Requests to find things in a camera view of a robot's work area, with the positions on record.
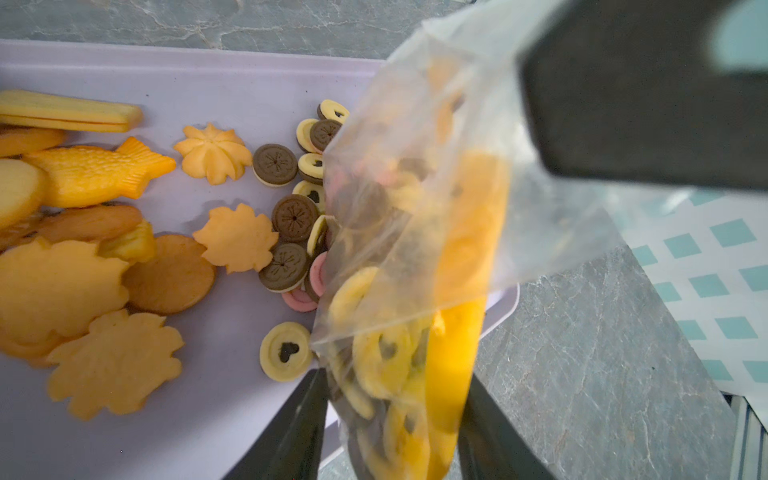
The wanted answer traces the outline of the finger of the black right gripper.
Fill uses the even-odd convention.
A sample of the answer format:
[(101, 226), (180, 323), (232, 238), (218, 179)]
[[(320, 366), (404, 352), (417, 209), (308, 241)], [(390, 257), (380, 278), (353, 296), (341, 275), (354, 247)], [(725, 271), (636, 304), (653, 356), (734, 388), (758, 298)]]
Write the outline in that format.
[(569, 1), (521, 60), (553, 174), (763, 191), (767, 75), (718, 69), (727, 1)]

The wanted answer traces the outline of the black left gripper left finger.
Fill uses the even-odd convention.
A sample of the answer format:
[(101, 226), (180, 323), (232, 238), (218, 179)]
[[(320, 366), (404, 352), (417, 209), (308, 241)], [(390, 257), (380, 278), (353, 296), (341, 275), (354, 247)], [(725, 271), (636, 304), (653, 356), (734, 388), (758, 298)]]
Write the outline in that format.
[(316, 479), (321, 461), (329, 385), (310, 370), (227, 479)]

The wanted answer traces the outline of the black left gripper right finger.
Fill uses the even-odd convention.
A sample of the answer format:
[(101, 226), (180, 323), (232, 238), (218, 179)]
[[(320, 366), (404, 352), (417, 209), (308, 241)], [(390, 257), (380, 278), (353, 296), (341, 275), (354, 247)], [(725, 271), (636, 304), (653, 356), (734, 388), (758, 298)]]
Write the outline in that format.
[(476, 375), (461, 420), (458, 451), (463, 479), (555, 479)]

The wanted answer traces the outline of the ziploc bag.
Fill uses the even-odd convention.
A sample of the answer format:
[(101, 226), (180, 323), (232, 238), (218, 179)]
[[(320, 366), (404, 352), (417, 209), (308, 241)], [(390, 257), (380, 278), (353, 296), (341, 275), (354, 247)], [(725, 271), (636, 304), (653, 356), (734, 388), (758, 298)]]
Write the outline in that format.
[(545, 169), (520, 67), (567, 2), (424, 22), (326, 151), (334, 240), (312, 338), (361, 479), (441, 479), (459, 458), (491, 294), (593, 258), (689, 196)]

